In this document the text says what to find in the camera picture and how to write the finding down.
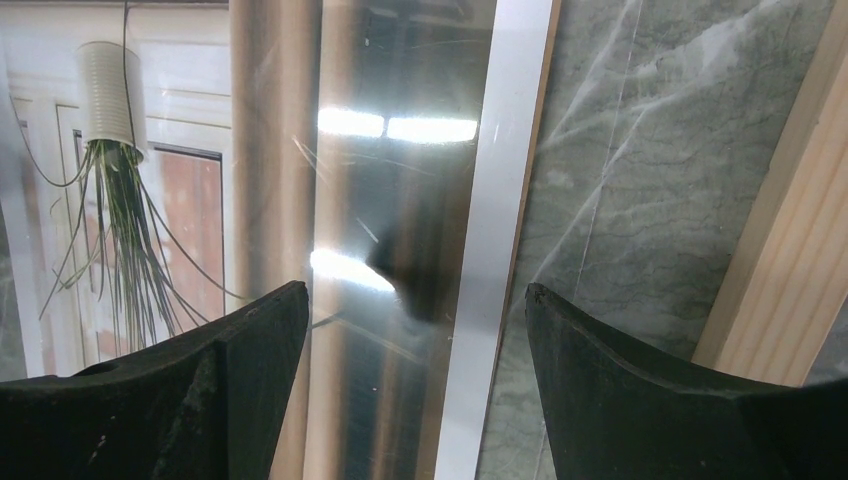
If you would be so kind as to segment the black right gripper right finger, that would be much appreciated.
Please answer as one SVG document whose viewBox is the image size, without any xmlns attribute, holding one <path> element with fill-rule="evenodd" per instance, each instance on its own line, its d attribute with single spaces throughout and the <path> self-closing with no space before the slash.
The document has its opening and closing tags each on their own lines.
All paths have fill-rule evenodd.
<svg viewBox="0 0 848 480">
<path fill-rule="evenodd" d="M 542 284 L 527 334 L 560 479 L 843 479 L 845 380 L 786 387 L 712 370 Z"/>
</svg>

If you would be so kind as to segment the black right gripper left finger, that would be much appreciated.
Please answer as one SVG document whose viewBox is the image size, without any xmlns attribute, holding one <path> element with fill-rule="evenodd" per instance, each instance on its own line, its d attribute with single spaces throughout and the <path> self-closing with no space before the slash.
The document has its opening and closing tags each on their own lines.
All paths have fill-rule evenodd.
<svg viewBox="0 0 848 480">
<path fill-rule="evenodd" d="M 70 377 L 1 386 L 5 479 L 265 479 L 309 324 L 292 281 Z"/>
</svg>

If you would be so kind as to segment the wooden picture frame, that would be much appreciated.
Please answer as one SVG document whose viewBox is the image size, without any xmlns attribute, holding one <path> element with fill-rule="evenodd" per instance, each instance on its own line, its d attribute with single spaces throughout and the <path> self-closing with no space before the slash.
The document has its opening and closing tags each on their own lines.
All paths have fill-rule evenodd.
<svg viewBox="0 0 848 480">
<path fill-rule="evenodd" d="M 847 5 L 835 3 L 693 354 L 799 386 L 847 296 Z"/>
</svg>

